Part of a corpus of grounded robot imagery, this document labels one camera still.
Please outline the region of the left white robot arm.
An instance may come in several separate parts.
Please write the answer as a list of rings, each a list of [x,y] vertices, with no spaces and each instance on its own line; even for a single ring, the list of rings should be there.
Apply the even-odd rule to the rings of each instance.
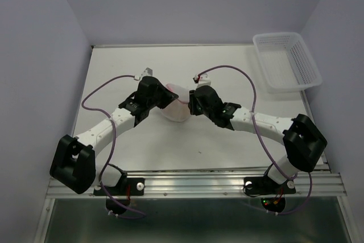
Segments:
[[[75,193],[84,193],[96,179],[97,155],[119,135],[145,120],[151,109],[164,109],[178,98],[157,78],[143,77],[137,90],[112,114],[107,113],[103,121],[75,137],[65,135],[59,140],[50,175]]]

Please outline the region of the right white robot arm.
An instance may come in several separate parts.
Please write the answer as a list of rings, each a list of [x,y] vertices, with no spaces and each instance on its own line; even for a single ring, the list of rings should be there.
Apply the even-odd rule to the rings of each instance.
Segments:
[[[312,120],[298,114],[282,118],[255,113],[232,102],[223,102],[210,86],[189,93],[190,113],[204,115],[216,126],[232,131],[256,134],[259,141],[268,138],[284,146],[286,155],[273,161],[264,175],[252,179],[250,190],[274,192],[298,172],[312,172],[328,142]]]

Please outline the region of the white mesh laundry bag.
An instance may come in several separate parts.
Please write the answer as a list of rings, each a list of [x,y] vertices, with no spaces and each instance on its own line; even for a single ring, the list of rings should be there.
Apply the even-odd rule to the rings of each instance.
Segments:
[[[162,115],[173,122],[184,122],[191,116],[188,107],[189,90],[175,84],[167,84],[166,88],[177,94],[178,98],[170,103],[166,108],[162,109]]]

